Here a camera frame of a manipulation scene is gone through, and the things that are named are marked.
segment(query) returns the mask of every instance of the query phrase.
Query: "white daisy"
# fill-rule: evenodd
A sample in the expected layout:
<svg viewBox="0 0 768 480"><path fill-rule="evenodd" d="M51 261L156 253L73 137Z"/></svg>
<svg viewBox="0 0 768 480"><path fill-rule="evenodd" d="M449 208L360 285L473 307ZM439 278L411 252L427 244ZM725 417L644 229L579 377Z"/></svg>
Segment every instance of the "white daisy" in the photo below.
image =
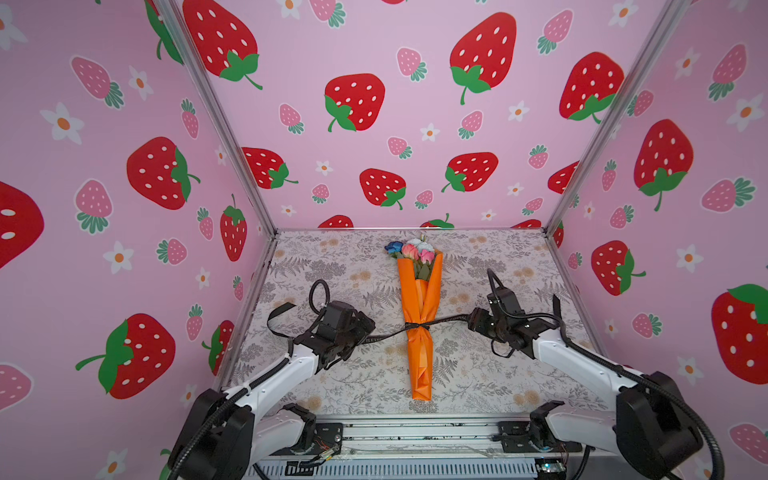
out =
<svg viewBox="0 0 768 480"><path fill-rule="evenodd" d="M760 103L763 101L763 94L757 95L750 101L746 101L740 98L736 101L736 113L728 117L725 121L727 124L736 124L736 129L742 132L746 129L746 126L750 124L752 120L763 118L766 112L760 108Z"/></svg>
<svg viewBox="0 0 768 480"><path fill-rule="evenodd" d="M40 115L51 125L51 135L54 140L61 140L62 138L69 138L76 144L80 145L80 134L78 130L85 126L83 120L69 116L69 111L61 102L56 105L56 112L50 110L40 110Z"/></svg>
<svg viewBox="0 0 768 480"><path fill-rule="evenodd" d="M131 257L134 255L134 249L123 248L123 244L120 242L114 243L114 251L107 252L104 255L104 260L112 263L112 274L116 274L121 269L132 269Z"/></svg>

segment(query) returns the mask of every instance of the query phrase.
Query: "red strawberry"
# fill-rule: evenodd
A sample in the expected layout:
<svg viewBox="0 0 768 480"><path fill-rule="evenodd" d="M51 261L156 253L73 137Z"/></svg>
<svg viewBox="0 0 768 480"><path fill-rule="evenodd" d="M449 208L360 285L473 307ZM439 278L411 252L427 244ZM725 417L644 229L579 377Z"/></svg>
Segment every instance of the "red strawberry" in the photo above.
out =
<svg viewBox="0 0 768 480"><path fill-rule="evenodd" d="M112 331L107 352L79 362L82 369L94 360L104 359L98 381L116 399L128 399L160 378L174 362L176 343L170 333L151 316L137 313Z"/></svg>
<svg viewBox="0 0 768 480"><path fill-rule="evenodd" d="M478 94L491 90L507 77L515 53L518 26L515 17L499 12L486 18L458 41L451 51L453 81Z"/></svg>
<svg viewBox="0 0 768 480"><path fill-rule="evenodd" d="M0 182L0 268L27 250L45 228L29 195Z"/></svg>
<svg viewBox="0 0 768 480"><path fill-rule="evenodd" d="M491 152L477 154L463 154L453 157L445 169L445 179L449 182L442 193L449 186L457 192L472 192L483 185L491 177L498 167L498 157Z"/></svg>
<svg viewBox="0 0 768 480"><path fill-rule="evenodd" d="M694 163L694 148L683 131L669 119L653 124L645 135L634 164L634 184L649 197L674 190Z"/></svg>
<svg viewBox="0 0 768 480"><path fill-rule="evenodd" d="M248 77L259 67L259 47L247 26L214 0L184 0L181 6L197 54L206 70L229 81Z"/></svg>
<svg viewBox="0 0 768 480"><path fill-rule="evenodd" d="M322 222L317 228L354 228L352 221L345 215L335 215Z"/></svg>
<svg viewBox="0 0 768 480"><path fill-rule="evenodd" d="M237 262L237 259L243 254L245 239L248 236L247 228L243 211L236 208L235 196L232 194L232 204L221 214L219 230L221 230L224 250L233 262Z"/></svg>
<svg viewBox="0 0 768 480"><path fill-rule="evenodd" d="M547 182L547 187L556 194L562 195L565 192L565 188L568 186L568 182L574 176L574 172L578 167L578 162L574 162L565 168L562 168L552 174Z"/></svg>
<svg viewBox="0 0 768 480"><path fill-rule="evenodd" d="M379 77L370 73L344 75L329 81L326 85L326 111L333 120L328 125L328 131L337 121L346 130L371 128L382 109L384 90Z"/></svg>
<svg viewBox="0 0 768 480"><path fill-rule="evenodd" d="M624 81L624 71L605 53L593 51L574 65L560 97L560 116L584 120L611 106Z"/></svg>
<svg viewBox="0 0 768 480"><path fill-rule="evenodd" d="M190 178L187 159L174 142L156 137L140 146L126 165L128 181L138 193L168 210L178 210L189 200Z"/></svg>
<svg viewBox="0 0 768 480"><path fill-rule="evenodd" d="M298 181L288 180L288 165L280 155L264 148L243 147L245 159L250 171L256 178L256 185L264 189L282 187L285 182L298 184Z"/></svg>
<svg viewBox="0 0 768 480"><path fill-rule="evenodd" d="M748 283L718 296L712 328L725 366L750 383L768 383L768 290Z"/></svg>
<svg viewBox="0 0 768 480"><path fill-rule="evenodd" d="M633 276L645 276L645 272L634 271L634 257L627 245L613 240L600 245L592 252L592 271L608 293L619 296L632 284Z"/></svg>
<svg viewBox="0 0 768 480"><path fill-rule="evenodd" d="M227 346L230 344L234 328L235 325L231 321L224 320L210 338L210 346L206 345L205 340L203 340L203 347L210 350L208 366L210 366L210 371L214 375L219 374L219 367L221 366L221 361L224 360L224 354L227 352Z"/></svg>
<svg viewBox="0 0 768 480"><path fill-rule="evenodd" d="M371 204L377 207L400 206L400 200L406 195L406 181L399 175L384 170L369 168L360 174L360 187Z"/></svg>

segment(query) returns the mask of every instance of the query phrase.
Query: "pink strawberry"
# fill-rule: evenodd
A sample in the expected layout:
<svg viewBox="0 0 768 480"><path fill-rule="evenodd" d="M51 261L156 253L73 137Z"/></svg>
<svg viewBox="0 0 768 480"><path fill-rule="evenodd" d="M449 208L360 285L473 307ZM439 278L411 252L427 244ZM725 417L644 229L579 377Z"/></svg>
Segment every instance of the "pink strawberry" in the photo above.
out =
<svg viewBox="0 0 768 480"><path fill-rule="evenodd" d="M197 211L197 221L200 222L200 233L203 234L205 240L212 240L214 238L214 219L208 216L208 210L201 207Z"/></svg>
<svg viewBox="0 0 768 480"><path fill-rule="evenodd" d="M730 431L730 439L737 447L763 465L768 465L768 432L751 423L736 425Z"/></svg>
<svg viewBox="0 0 768 480"><path fill-rule="evenodd" d="M609 223L613 228L624 228L627 223L632 223L632 218L634 218L634 208L631 205L624 205L624 208L619 207L615 210Z"/></svg>
<svg viewBox="0 0 768 480"><path fill-rule="evenodd" d="M469 140L475 136L475 132L480 130L481 126L482 112L480 110L475 110L464 117L464 120L462 120L462 127L458 130L458 135L464 140Z"/></svg>
<svg viewBox="0 0 768 480"><path fill-rule="evenodd" d="M110 82L107 70L93 60L73 56L70 59L72 71L78 76L80 82L91 96L97 100L103 100L108 107L120 110L123 102L123 92L120 85Z"/></svg>
<svg viewBox="0 0 768 480"><path fill-rule="evenodd" d="M397 66L411 81L421 81L427 75L427 64L422 61L421 54L411 48L403 47L397 51Z"/></svg>
<svg viewBox="0 0 768 480"><path fill-rule="evenodd" d="M195 113L192 102L189 98L185 98L181 102L181 121L192 138L197 138L197 132L200 131L200 124L197 122Z"/></svg>
<svg viewBox="0 0 768 480"><path fill-rule="evenodd" d="M743 43L734 45L720 60L712 72L710 85L710 100L718 101L725 98L734 89L733 83L741 77L746 68L746 46Z"/></svg>
<svg viewBox="0 0 768 480"><path fill-rule="evenodd" d="M608 163L605 164L605 171L603 172L603 192L607 192L611 189L616 181L616 162L611 158Z"/></svg>
<svg viewBox="0 0 768 480"><path fill-rule="evenodd" d="M317 204L324 204L326 201L328 201L330 194L331 193L328 191L327 185L318 184L312 189L312 200L314 200Z"/></svg>
<svg viewBox="0 0 768 480"><path fill-rule="evenodd" d="M203 307L196 303L192 306L187 319L187 336L190 342L194 342L203 329Z"/></svg>
<svg viewBox="0 0 768 480"><path fill-rule="evenodd" d="M26 399L32 392L32 377L12 363L0 362L0 412Z"/></svg>
<svg viewBox="0 0 768 480"><path fill-rule="evenodd" d="M756 190L751 183L746 178L720 180L701 197L701 206L719 214L730 211L734 206L743 207L752 200Z"/></svg>
<svg viewBox="0 0 768 480"><path fill-rule="evenodd" d="M528 159L528 164L536 170L543 168L547 163L547 160L549 160L549 154L547 153L547 148L544 145L536 145L531 149L529 155L531 155L531 157Z"/></svg>
<svg viewBox="0 0 768 480"><path fill-rule="evenodd" d="M301 115L295 108L288 104L280 105L280 122L288 127L292 134L301 135L304 131L304 124L301 123Z"/></svg>
<svg viewBox="0 0 768 480"><path fill-rule="evenodd" d="M408 146L408 142L402 138L390 137L386 142L389 147L389 153L406 159L413 155L413 150Z"/></svg>
<svg viewBox="0 0 768 480"><path fill-rule="evenodd" d="M157 259L163 263L178 265L187 258L187 248L179 240L171 238L169 241L163 239L157 245Z"/></svg>
<svg viewBox="0 0 768 480"><path fill-rule="evenodd" d="M86 181L74 196L74 205L80 210L76 217L83 231L95 235L109 227L107 217L112 215L112 200L100 181Z"/></svg>

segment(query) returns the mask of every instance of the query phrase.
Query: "strawberry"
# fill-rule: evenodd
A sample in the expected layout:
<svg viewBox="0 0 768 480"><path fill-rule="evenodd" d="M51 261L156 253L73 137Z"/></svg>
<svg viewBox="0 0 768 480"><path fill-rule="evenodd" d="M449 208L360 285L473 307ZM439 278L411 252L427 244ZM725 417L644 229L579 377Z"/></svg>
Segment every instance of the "strawberry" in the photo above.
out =
<svg viewBox="0 0 768 480"><path fill-rule="evenodd" d="M264 189L282 187L285 182L298 184L298 181L288 180L288 165L280 155L264 148L243 147L245 159L250 171L256 178L256 185Z"/></svg>
<svg viewBox="0 0 768 480"><path fill-rule="evenodd" d="M464 95L491 90L509 73L518 26L515 17L499 12L486 18L458 41L451 51L453 81Z"/></svg>
<svg viewBox="0 0 768 480"><path fill-rule="evenodd" d="M449 182L442 193L449 186L457 192L472 192L483 185L493 175L498 167L498 157L491 152L477 154L463 154L453 157L445 169L445 179Z"/></svg>
<svg viewBox="0 0 768 480"><path fill-rule="evenodd" d="M577 161L554 172L547 182L549 190L562 195L565 192L565 188L568 186L568 182L570 182L571 178L574 176L576 167L578 167Z"/></svg>
<svg viewBox="0 0 768 480"><path fill-rule="evenodd" d="M611 295L619 296L632 284L633 276L645 276L634 271L634 257L624 242L613 240L592 252L592 271Z"/></svg>
<svg viewBox="0 0 768 480"><path fill-rule="evenodd" d="M748 283L718 296L712 328L726 368L742 380L768 383L768 290Z"/></svg>
<svg viewBox="0 0 768 480"><path fill-rule="evenodd" d="M734 89L733 83L741 77L745 68L746 45L739 43L728 51L712 72L710 100L718 101L725 98Z"/></svg>
<svg viewBox="0 0 768 480"><path fill-rule="evenodd" d="M288 131L295 135L301 135L304 131L301 115L288 104L280 105L280 123L288 127Z"/></svg>
<svg viewBox="0 0 768 480"><path fill-rule="evenodd" d="M544 35L538 39L538 53L549 55L558 47L558 42L565 40L574 21L573 10L563 10L544 26Z"/></svg>
<svg viewBox="0 0 768 480"><path fill-rule="evenodd" d="M475 110L471 114L464 117L462 120L462 126L458 130L458 135L463 140L469 140L475 136L475 132L480 130L482 126L482 112Z"/></svg>
<svg viewBox="0 0 768 480"><path fill-rule="evenodd" d="M605 164L605 171L603 172L603 192L607 192L613 187L616 181L616 162L611 158L608 163Z"/></svg>
<svg viewBox="0 0 768 480"><path fill-rule="evenodd" d="M134 190L168 210L178 210L189 200L190 178L200 183L187 172L187 159L166 137L141 145L128 157L126 169Z"/></svg>
<svg viewBox="0 0 768 480"><path fill-rule="evenodd" d="M88 58L78 55L70 59L72 71L85 87L85 90L96 100L103 100L108 107L120 110L124 105L123 92L117 82L110 81L107 70Z"/></svg>
<svg viewBox="0 0 768 480"><path fill-rule="evenodd" d="M352 221L345 215L335 215L322 222L317 228L354 228Z"/></svg>
<svg viewBox="0 0 768 480"><path fill-rule="evenodd" d="M650 339L661 335L661 322L653 313L641 313L632 320L632 328L640 336Z"/></svg>
<svg viewBox="0 0 768 480"><path fill-rule="evenodd" d="M427 64L422 61L422 55L411 48L400 48L397 51L397 66L400 73L410 77L411 81L421 81L427 75Z"/></svg>
<svg viewBox="0 0 768 480"><path fill-rule="evenodd" d="M219 374L219 367L221 361L224 360L224 354L227 352L227 346L230 344L230 338L232 337L232 331L235 325L229 320L224 320L214 332L214 335L210 338L210 346L205 344L203 340L203 348L209 349L208 354L208 366L210 371L214 375Z"/></svg>
<svg viewBox="0 0 768 480"><path fill-rule="evenodd" d="M208 210L201 207L197 211L197 221L200 222L200 233L203 234L205 240L212 240L214 238L214 219L208 215Z"/></svg>
<svg viewBox="0 0 768 480"><path fill-rule="evenodd" d="M109 227L107 217L112 215L112 200L100 181L86 180L74 196L74 205L79 210L76 218L83 231L95 235Z"/></svg>
<svg viewBox="0 0 768 480"><path fill-rule="evenodd" d="M756 187L746 178L720 180L701 197L701 206L719 214L730 211L733 207L743 207L753 198Z"/></svg>
<svg viewBox="0 0 768 480"><path fill-rule="evenodd" d="M382 109L384 91L379 77L370 73L344 75L329 81L326 85L326 111L333 120L328 125L328 131L337 121L345 130L371 128Z"/></svg>
<svg viewBox="0 0 768 480"><path fill-rule="evenodd" d="M605 53L593 51L578 61L571 70L560 97L560 116L584 120L611 106L624 81L624 71Z"/></svg>
<svg viewBox="0 0 768 480"><path fill-rule="evenodd" d="M193 139L197 138L197 132L200 130L200 124L197 122L195 113L192 102L189 98L185 98L181 102L181 122L184 123L187 132Z"/></svg>
<svg viewBox="0 0 768 480"><path fill-rule="evenodd" d="M160 378L174 362L176 343L170 333L151 316L136 313L112 331L104 355L79 362L80 370L94 360L104 359L98 381L115 399L129 399Z"/></svg>
<svg viewBox="0 0 768 480"><path fill-rule="evenodd" d="M733 443L744 453L768 465L768 432L763 432L751 423L742 423L731 428L728 433Z"/></svg>
<svg viewBox="0 0 768 480"><path fill-rule="evenodd" d="M406 195L406 181L399 175L384 170L369 168L360 174L360 187L371 204L377 207L400 206L400 200Z"/></svg>
<svg viewBox="0 0 768 480"><path fill-rule="evenodd" d="M184 0L181 6L197 54L217 77L263 87L248 76L259 67L259 47L247 26L214 0Z"/></svg>
<svg viewBox="0 0 768 480"><path fill-rule="evenodd" d="M189 316L187 319L187 336L190 342L193 342L203 329L203 307L195 303L190 309Z"/></svg>
<svg viewBox="0 0 768 480"><path fill-rule="evenodd" d="M248 236L247 229L248 225L245 222L243 211L236 207L235 195L232 194L232 204L221 214L219 230L221 230L224 250L233 262L237 262L237 259L243 254L245 239Z"/></svg>
<svg viewBox="0 0 768 480"><path fill-rule="evenodd" d="M645 135L634 164L634 184L649 197L674 190L694 163L694 148L683 131L669 119L656 122Z"/></svg>
<svg viewBox="0 0 768 480"><path fill-rule="evenodd" d="M0 182L0 268L31 247L44 228L43 215L35 201Z"/></svg>
<svg viewBox="0 0 768 480"><path fill-rule="evenodd" d="M387 147L389 147L390 154L400 157L403 160L413 155L413 150L408 146L408 142L402 138L390 137L386 144Z"/></svg>
<svg viewBox="0 0 768 480"><path fill-rule="evenodd" d="M549 154L547 153L547 148L544 145L536 145L531 149L529 155L530 158L528 159L528 164L536 170L543 168L547 163L547 160L549 160Z"/></svg>
<svg viewBox="0 0 768 480"><path fill-rule="evenodd" d="M26 399L34 384L24 370L13 363L0 362L0 412Z"/></svg>
<svg viewBox="0 0 768 480"><path fill-rule="evenodd" d="M624 205L624 208L619 207L614 211L614 214L611 215L611 219L608 221L608 223L613 228L624 228L627 226L627 223L632 223L632 219L634 218L634 209L631 205Z"/></svg>

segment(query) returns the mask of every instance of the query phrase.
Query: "pink wallpaper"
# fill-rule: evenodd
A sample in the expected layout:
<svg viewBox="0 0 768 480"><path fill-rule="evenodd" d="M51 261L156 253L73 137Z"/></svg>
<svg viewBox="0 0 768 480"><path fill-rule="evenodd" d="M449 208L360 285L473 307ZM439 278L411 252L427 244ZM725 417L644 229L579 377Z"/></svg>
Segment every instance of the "pink wallpaper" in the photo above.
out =
<svg viewBox="0 0 768 480"><path fill-rule="evenodd" d="M689 8L559 250L608 355L675 379L726 478L768 476L766 22L763 2ZM707 480L709 468L705 449L683 470Z"/></svg>
<svg viewBox="0 0 768 480"><path fill-rule="evenodd" d="M0 478L158 478L263 251L164 34L142 0L0 5Z"/></svg>
<svg viewBox="0 0 768 480"><path fill-rule="evenodd" d="M177 2L282 228L545 223L664 3Z"/></svg>

